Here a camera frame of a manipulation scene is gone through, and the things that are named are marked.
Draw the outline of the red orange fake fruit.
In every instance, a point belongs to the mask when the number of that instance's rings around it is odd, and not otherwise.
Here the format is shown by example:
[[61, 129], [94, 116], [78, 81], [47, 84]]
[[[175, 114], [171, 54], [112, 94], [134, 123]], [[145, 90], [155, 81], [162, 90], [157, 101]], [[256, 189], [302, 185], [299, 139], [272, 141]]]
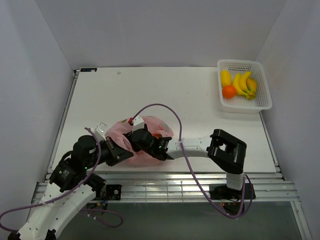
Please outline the red orange fake fruit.
[[162, 135], [162, 134], [160, 134], [160, 133], [153, 133], [152, 134], [154, 137], [156, 137], [156, 138], [163, 138], [164, 136]]

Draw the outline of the pink plastic bag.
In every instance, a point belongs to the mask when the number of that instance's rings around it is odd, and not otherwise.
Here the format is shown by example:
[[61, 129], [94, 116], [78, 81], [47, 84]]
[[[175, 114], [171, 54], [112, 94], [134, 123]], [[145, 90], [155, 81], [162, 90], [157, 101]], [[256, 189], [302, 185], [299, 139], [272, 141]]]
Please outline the pink plastic bag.
[[173, 130], [155, 116], [141, 116], [142, 128], [134, 129], [128, 120], [115, 123], [105, 136], [129, 151], [133, 156], [124, 161], [131, 168], [153, 167], [168, 160], [168, 143], [174, 137]]

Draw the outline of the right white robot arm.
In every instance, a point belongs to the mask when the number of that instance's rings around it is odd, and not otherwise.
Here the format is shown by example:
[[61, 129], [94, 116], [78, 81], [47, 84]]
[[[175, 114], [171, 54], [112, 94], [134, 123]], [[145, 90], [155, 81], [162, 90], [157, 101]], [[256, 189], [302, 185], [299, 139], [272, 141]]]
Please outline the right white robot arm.
[[244, 193], [244, 161], [247, 144], [222, 129], [211, 135], [179, 140], [172, 137], [155, 137], [145, 129], [124, 135], [137, 153], [159, 160], [175, 160], [187, 157], [209, 158], [226, 172], [226, 185], [215, 187], [210, 193], [213, 199], [239, 199]]

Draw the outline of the orange fake orange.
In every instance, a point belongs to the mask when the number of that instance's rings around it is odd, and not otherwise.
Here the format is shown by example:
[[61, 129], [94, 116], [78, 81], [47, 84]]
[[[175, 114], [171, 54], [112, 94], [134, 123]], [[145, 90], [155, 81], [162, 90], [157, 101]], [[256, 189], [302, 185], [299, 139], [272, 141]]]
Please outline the orange fake orange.
[[237, 95], [237, 90], [233, 85], [226, 85], [222, 88], [222, 96], [225, 99], [232, 99]]

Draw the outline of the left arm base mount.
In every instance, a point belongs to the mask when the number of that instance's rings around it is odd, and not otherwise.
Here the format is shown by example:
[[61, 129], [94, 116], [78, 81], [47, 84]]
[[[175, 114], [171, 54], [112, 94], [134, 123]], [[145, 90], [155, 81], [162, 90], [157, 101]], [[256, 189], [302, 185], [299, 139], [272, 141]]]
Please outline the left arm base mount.
[[85, 182], [95, 192], [94, 203], [87, 203], [86, 209], [107, 210], [109, 201], [119, 201], [121, 199], [122, 185], [109, 184], [105, 179], [93, 173]]

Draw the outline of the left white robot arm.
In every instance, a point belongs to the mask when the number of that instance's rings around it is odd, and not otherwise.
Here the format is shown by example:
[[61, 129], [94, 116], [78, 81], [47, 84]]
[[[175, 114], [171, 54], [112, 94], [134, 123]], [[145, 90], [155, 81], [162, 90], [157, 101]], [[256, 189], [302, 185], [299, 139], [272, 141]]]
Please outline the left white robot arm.
[[103, 163], [114, 166], [133, 156], [110, 137], [98, 140], [83, 135], [71, 151], [63, 155], [33, 213], [19, 230], [11, 230], [10, 240], [55, 240], [60, 232], [91, 200], [106, 195], [106, 182], [94, 173]]

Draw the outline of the yellow fake banana bunch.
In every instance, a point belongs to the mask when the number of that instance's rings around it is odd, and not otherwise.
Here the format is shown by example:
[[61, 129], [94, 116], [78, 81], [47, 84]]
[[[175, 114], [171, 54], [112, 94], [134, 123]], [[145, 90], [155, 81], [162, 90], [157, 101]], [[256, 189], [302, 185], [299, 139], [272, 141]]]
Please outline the yellow fake banana bunch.
[[247, 100], [255, 99], [257, 94], [254, 92], [250, 92], [247, 88], [246, 80], [248, 78], [251, 78], [251, 75], [251, 71], [247, 71], [243, 74], [238, 72], [232, 81], [232, 85], [236, 88], [237, 95], [244, 96]]

